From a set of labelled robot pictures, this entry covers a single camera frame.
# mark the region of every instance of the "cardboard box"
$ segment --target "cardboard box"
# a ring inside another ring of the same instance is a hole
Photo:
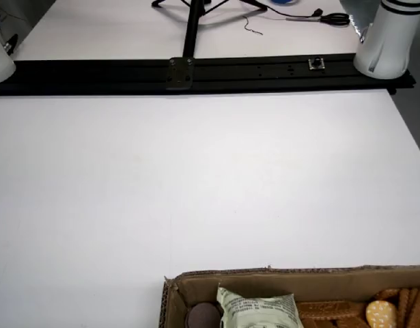
[[[368,301],[386,288],[420,287],[420,266],[267,268],[183,273],[165,282],[159,327],[184,328],[190,308],[201,302],[216,302],[219,285],[243,297],[294,293],[297,301]]]

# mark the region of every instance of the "white table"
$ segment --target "white table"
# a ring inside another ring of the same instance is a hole
[[[290,10],[317,7],[341,10]],[[356,46],[250,21],[263,37],[206,27],[197,57]],[[144,1],[58,0],[18,59],[172,57],[184,28]],[[0,98],[0,328],[156,327],[164,275],[362,264],[420,264],[420,152],[384,90]]]

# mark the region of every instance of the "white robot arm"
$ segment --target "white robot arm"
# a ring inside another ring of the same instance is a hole
[[[6,44],[0,43],[0,82],[8,79],[16,71],[16,65],[10,55],[14,52],[18,36],[13,36]]]
[[[420,0],[382,0],[356,52],[355,68],[375,79],[402,76],[419,21]]]

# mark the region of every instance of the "black cable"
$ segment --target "black cable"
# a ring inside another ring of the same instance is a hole
[[[285,16],[285,17],[294,17],[294,18],[310,18],[310,17],[319,17],[321,16],[324,11],[320,8],[316,9],[314,11],[314,13],[311,16],[299,16],[299,15],[290,15],[290,14],[284,14],[283,12],[279,12],[276,9],[273,9],[272,7],[265,5],[267,7],[267,9],[272,10],[273,12],[276,12],[279,15]]]
[[[248,29],[247,28],[247,26],[249,25],[249,19],[246,17],[246,16],[243,16],[243,18],[244,19],[246,19],[246,25],[244,26],[244,29],[246,29],[247,31],[249,31],[249,32],[253,32],[253,33],[255,33],[255,34],[259,34],[259,35],[263,35],[263,33],[262,32],[259,32],[259,31],[254,31],[253,29]]]
[[[28,23],[27,22],[27,20],[25,20],[25,19],[23,19],[23,18],[21,18],[21,17],[17,17],[17,16],[15,16],[15,15],[12,15],[12,14],[10,14],[9,12],[7,12],[6,10],[4,10],[1,6],[0,6],[0,10],[6,15],[6,16],[9,16],[9,17],[12,17],[12,18],[15,18],[15,19],[19,19],[20,21],[23,21],[23,22],[26,22],[26,23]]]

